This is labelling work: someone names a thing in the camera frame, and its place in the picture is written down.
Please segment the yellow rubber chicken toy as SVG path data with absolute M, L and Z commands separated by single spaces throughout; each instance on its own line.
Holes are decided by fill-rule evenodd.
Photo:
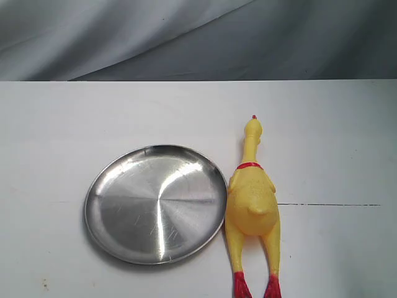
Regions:
M 251 297 L 244 277 L 242 252 L 247 236 L 263 242 L 269 269 L 264 297 L 281 297 L 280 212 L 276 188 L 257 161 L 262 125 L 254 115 L 244 129 L 243 157 L 230 178 L 225 213 L 225 232 L 233 270 L 235 297 Z

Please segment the round stainless steel plate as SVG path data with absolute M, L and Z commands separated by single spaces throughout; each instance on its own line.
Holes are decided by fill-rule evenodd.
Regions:
M 175 263 L 220 230 L 227 183 L 216 164 L 178 145 L 153 145 L 109 163 L 90 185 L 84 223 L 90 239 L 130 264 Z

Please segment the grey backdrop cloth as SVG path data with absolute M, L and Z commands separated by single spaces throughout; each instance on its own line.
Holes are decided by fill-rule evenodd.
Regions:
M 395 77 L 395 1 L 1 2 L 3 81 Z

